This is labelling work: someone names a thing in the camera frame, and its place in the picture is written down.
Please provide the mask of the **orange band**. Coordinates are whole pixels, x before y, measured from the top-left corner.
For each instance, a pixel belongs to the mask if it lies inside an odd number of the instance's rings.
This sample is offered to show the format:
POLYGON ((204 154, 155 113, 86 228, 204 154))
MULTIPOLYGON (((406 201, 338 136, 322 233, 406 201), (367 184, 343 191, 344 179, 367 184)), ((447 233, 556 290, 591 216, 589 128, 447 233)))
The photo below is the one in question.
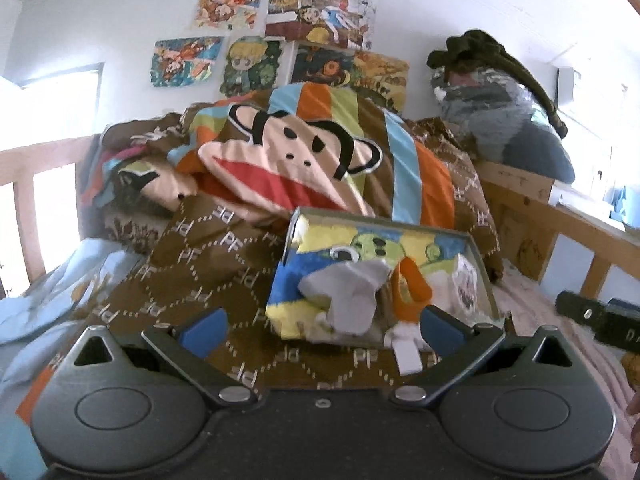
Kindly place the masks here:
POLYGON ((433 289, 416 262, 402 258, 390 278, 392 307, 398 321, 418 324, 422 311, 432 303, 433 289))

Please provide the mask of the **white cloth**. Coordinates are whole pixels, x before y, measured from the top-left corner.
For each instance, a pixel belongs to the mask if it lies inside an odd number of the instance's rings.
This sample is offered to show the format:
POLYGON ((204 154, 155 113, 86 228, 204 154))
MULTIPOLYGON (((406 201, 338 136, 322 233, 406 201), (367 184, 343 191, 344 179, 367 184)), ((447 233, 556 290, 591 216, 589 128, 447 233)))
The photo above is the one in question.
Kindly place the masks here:
POLYGON ((422 372, 421 353, 431 350, 420 332, 422 310, 428 304, 434 304, 442 310, 450 310, 452 307, 449 278, 444 274, 436 274, 433 285, 434 297, 430 301, 419 301, 411 297, 406 281, 397 273, 393 274, 390 280, 392 312, 388 321, 390 327, 384 334, 383 344, 385 348, 393 350, 400 376, 422 372))

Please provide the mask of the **painted cardboard box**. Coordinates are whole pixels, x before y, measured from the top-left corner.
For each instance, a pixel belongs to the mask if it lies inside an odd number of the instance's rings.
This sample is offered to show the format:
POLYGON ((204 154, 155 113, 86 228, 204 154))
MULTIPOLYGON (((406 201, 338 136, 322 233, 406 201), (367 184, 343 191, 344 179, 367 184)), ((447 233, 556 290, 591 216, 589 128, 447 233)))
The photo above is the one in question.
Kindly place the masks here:
POLYGON ((283 339, 388 346, 418 335, 429 304, 465 324, 502 324, 468 234, 344 212, 298 208, 266 315, 283 339))

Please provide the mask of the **brown PF monkey duvet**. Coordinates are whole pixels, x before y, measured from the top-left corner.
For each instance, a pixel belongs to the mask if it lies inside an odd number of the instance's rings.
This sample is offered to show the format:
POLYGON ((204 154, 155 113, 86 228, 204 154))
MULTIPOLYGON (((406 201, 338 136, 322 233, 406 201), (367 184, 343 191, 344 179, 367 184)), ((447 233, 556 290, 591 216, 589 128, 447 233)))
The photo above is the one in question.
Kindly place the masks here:
POLYGON ((93 223, 131 209, 156 221, 145 260, 88 321, 134 338, 149 322, 223 308, 231 340, 212 362, 263 386, 342 388, 394 382, 387 350, 279 340, 267 304, 288 222, 300 207, 469 234, 488 278, 503 263, 470 156, 438 118, 401 118, 346 88, 287 84, 183 114, 107 129, 85 200, 93 223))

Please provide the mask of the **light blue blanket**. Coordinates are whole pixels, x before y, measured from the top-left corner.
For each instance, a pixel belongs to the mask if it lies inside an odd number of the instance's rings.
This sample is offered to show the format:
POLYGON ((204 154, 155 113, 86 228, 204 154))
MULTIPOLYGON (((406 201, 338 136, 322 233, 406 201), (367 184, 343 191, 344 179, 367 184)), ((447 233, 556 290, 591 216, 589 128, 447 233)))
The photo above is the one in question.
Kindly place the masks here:
POLYGON ((46 465, 17 409, 62 343, 142 260, 116 242, 86 238, 70 258, 24 294, 1 301, 3 479, 44 475, 46 465))

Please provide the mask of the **grey vacuum storage bag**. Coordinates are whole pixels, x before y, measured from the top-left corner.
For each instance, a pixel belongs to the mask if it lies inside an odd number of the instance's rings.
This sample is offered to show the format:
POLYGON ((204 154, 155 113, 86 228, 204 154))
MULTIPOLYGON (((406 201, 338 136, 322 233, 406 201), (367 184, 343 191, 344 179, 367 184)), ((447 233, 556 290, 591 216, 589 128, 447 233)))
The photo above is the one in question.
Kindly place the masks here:
POLYGON ((561 137, 533 93, 503 70, 436 68, 431 84, 456 140, 481 159, 571 184, 561 137))

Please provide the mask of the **yellow landscape poster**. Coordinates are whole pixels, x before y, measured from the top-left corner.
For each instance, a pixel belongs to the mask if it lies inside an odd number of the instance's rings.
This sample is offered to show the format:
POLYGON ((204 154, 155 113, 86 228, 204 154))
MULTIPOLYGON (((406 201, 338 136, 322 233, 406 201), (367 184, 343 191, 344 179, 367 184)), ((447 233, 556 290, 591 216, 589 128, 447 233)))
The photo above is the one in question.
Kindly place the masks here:
POLYGON ((369 51, 357 51, 352 62, 350 88, 360 96, 399 114, 407 99, 409 64, 369 51))

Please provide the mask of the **anime poster lower left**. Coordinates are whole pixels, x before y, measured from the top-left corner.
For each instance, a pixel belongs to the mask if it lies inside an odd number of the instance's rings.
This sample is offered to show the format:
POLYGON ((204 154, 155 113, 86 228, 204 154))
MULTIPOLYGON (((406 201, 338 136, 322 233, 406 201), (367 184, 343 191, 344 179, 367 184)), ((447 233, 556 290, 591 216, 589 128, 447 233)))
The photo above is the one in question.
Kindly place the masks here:
POLYGON ((158 40, 150 68, 154 88, 182 88, 199 84, 213 75, 224 38, 190 37, 158 40))

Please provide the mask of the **anime poster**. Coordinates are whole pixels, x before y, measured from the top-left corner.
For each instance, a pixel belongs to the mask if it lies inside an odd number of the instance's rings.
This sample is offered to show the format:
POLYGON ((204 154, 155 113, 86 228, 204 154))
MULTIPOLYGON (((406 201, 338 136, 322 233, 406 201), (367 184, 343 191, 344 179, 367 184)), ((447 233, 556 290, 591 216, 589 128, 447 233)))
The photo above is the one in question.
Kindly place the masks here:
POLYGON ((158 40, 150 68, 154 88, 182 88, 199 84, 213 75, 224 38, 190 37, 158 40))
POLYGON ((268 0, 265 33, 286 41, 370 50, 376 0, 268 0))
POLYGON ((262 0, 198 0, 194 24, 220 30, 252 29, 262 0))

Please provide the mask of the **blond character poster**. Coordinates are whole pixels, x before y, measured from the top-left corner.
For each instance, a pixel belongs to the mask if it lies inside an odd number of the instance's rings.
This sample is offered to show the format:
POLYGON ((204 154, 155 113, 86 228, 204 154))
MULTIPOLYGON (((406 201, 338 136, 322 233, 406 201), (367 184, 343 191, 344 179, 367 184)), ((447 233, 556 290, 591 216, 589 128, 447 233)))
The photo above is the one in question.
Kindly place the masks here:
POLYGON ((276 84, 284 42, 258 36, 242 37, 230 46, 219 91, 223 96, 244 96, 276 84))

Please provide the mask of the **dark green garment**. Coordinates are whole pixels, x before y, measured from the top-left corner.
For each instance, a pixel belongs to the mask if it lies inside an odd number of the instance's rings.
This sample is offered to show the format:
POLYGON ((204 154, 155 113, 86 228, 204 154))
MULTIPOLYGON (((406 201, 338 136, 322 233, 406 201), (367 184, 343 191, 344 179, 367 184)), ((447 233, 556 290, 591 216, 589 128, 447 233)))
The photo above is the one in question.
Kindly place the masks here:
POLYGON ((487 32, 470 29, 462 36, 448 37, 446 49, 432 51, 426 59, 426 65, 432 70, 443 67, 446 74, 471 73, 481 67, 502 70, 536 98, 555 132, 561 139, 566 138, 567 126, 547 91, 520 61, 506 52, 506 48, 487 32))

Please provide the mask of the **dark orange poster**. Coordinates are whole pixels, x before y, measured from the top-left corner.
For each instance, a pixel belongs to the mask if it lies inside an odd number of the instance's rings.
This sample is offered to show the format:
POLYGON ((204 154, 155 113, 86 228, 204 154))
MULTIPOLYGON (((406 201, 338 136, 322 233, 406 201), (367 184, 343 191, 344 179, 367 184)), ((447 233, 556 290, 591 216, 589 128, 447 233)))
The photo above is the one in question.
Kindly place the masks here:
POLYGON ((316 82, 331 87, 349 86, 354 57, 351 50, 300 44, 295 55, 291 81, 316 82))

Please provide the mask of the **anime poster upper left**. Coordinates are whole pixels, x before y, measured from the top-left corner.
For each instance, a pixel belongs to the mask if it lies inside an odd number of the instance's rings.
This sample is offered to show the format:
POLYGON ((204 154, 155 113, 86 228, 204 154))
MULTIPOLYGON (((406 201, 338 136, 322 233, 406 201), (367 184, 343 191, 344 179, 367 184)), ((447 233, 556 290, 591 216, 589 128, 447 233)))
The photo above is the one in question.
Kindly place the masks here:
POLYGON ((220 30, 252 29, 262 0, 198 0, 194 24, 220 30))

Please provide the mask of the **anime poster upper right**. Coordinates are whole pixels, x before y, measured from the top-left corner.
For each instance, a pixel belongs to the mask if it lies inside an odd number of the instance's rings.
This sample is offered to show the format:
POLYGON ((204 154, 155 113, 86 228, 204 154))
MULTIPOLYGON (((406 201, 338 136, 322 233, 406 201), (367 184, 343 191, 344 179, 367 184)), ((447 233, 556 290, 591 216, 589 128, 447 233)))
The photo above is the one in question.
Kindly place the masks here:
POLYGON ((286 41, 370 50, 376 0, 268 0, 265 33, 286 41))

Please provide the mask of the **wooden bed frame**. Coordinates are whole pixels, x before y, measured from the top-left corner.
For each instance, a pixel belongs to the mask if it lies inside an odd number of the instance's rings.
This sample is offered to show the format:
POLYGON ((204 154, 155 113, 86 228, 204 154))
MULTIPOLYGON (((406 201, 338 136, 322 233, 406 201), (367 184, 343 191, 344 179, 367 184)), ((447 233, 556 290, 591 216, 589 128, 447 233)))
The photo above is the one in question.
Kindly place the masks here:
POLYGON ((583 197, 569 185, 539 174, 477 162, 475 169, 498 228, 502 254, 528 278, 540 283, 560 236, 585 247, 592 256, 578 266, 585 271, 582 295, 596 298, 613 269, 639 276, 639 240, 605 220, 575 208, 583 197))

